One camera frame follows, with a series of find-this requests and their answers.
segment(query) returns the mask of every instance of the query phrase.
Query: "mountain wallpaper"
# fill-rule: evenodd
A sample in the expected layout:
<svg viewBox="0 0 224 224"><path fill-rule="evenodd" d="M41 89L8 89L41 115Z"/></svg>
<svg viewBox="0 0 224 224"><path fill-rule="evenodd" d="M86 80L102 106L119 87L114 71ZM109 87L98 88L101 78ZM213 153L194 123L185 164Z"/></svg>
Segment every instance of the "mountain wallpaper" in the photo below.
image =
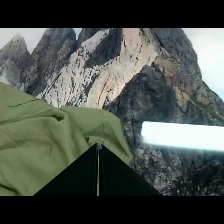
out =
<svg viewBox="0 0 224 224"><path fill-rule="evenodd" d="M31 55L16 35L0 50L0 81L54 107L115 114L132 169L163 195L224 195L223 153L141 138L143 121L224 126L224 103L203 82L182 29L83 28L76 39L72 28L48 28Z"/></svg>

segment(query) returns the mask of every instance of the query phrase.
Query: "sky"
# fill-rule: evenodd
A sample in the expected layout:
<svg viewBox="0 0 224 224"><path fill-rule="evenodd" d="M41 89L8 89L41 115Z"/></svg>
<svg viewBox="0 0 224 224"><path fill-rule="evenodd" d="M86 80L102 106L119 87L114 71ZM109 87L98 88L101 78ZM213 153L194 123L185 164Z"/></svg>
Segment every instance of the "sky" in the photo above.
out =
<svg viewBox="0 0 224 224"><path fill-rule="evenodd" d="M0 28L0 49L16 34L26 40L30 52L46 28ZM78 37L81 28L74 28ZM183 28L198 55L205 83L224 100L224 28Z"/></svg>

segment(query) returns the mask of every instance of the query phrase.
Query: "green fabric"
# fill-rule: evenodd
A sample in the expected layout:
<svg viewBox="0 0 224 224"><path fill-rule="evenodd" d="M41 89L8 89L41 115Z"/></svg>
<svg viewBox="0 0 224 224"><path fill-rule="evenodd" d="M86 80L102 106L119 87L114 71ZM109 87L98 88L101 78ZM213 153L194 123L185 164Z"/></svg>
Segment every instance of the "green fabric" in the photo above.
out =
<svg viewBox="0 0 224 224"><path fill-rule="evenodd" d="M132 159L120 120L107 111L57 109L3 83L0 105L0 195L34 195L95 143Z"/></svg>

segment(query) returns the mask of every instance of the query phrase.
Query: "glowing white rectangle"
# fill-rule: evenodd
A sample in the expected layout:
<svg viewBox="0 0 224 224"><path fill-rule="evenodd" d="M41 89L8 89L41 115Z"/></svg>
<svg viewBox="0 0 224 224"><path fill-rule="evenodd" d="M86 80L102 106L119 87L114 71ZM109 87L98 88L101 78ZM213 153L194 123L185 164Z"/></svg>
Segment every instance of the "glowing white rectangle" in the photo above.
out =
<svg viewBox="0 0 224 224"><path fill-rule="evenodd" d="M224 151L224 127L220 126L145 121L141 135L154 145Z"/></svg>

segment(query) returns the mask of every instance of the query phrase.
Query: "green blanket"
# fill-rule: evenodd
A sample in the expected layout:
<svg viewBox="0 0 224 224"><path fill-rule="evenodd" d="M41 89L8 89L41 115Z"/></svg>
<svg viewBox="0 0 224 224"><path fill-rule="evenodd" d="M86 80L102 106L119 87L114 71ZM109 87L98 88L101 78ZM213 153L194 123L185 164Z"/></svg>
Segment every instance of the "green blanket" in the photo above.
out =
<svg viewBox="0 0 224 224"><path fill-rule="evenodd" d="M0 195L34 195L95 143L132 159L113 114L57 109L0 83Z"/></svg>

